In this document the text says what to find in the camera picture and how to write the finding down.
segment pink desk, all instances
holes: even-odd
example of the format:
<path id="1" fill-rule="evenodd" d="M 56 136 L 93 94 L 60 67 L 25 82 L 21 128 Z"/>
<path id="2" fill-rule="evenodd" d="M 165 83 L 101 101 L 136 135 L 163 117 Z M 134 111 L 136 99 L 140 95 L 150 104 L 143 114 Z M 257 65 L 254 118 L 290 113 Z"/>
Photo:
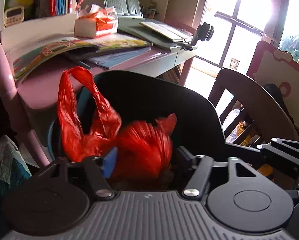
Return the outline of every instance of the pink desk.
<path id="1" fill-rule="evenodd" d="M 128 70 L 156 77 L 185 62 L 179 81 L 180 85 L 184 85 L 196 51 L 181 49 L 170 53 L 154 46 L 151 51 L 123 62 L 111 70 Z M 75 63 L 61 55 L 56 56 L 35 69 L 23 82 L 16 84 L 6 78 L 9 76 L 8 71 L 10 72 L 7 65 L 6 56 L 0 44 L 0 95 L 10 116 L 12 128 L 20 135 L 36 163 L 40 167 L 46 166 L 49 161 L 35 133 L 41 144 L 45 146 L 48 127 L 56 117 L 60 77 L 64 70 L 74 67 Z M 93 75 L 97 75 L 107 70 L 94 65 L 90 71 Z M 81 84 L 76 80 L 72 79 L 72 83 L 75 91 L 81 88 Z"/>

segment colorful book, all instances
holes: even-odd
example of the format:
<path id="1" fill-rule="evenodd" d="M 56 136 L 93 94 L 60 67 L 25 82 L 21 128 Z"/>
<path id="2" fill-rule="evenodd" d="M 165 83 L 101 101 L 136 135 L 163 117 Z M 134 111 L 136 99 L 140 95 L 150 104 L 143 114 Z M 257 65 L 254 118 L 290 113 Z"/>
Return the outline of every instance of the colorful book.
<path id="1" fill-rule="evenodd" d="M 94 57 L 97 52 L 105 54 L 148 46 L 152 46 L 152 43 L 118 33 L 94 39 L 56 36 L 12 49 L 6 53 L 6 56 L 10 62 L 14 79 L 23 80 L 43 62 L 70 50 L 75 52 L 85 48 L 89 53 L 93 52 Z"/>

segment tissue box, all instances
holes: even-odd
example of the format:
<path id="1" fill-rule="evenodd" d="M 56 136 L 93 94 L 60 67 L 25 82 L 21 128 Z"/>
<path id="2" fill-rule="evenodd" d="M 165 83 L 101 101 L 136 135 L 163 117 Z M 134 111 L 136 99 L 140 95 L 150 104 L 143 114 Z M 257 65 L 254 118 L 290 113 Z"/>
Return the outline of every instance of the tissue box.
<path id="1" fill-rule="evenodd" d="M 117 32 L 119 20 L 113 7 L 83 16 L 75 20 L 74 35 L 95 38 Z"/>

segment wooden chair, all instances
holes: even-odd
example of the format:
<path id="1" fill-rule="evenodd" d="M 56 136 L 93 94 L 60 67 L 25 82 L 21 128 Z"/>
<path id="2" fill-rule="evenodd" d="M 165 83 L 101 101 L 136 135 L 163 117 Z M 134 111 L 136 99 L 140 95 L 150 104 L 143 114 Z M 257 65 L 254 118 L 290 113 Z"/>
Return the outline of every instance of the wooden chair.
<path id="1" fill-rule="evenodd" d="M 232 93 L 234 98 L 219 117 L 222 124 L 237 100 L 243 105 L 238 116 L 225 129 L 225 138 L 248 113 L 254 121 L 235 139 L 234 144 L 240 145 L 254 127 L 257 127 L 262 136 L 251 147 L 262 141 L 268 143 L 273 137 L 299 141 L 291 120 L 270 94 L 253 79 L 229 68 L 220 70 L 208 97 L 214 107 L 217 106 L 225 89 Z"/>

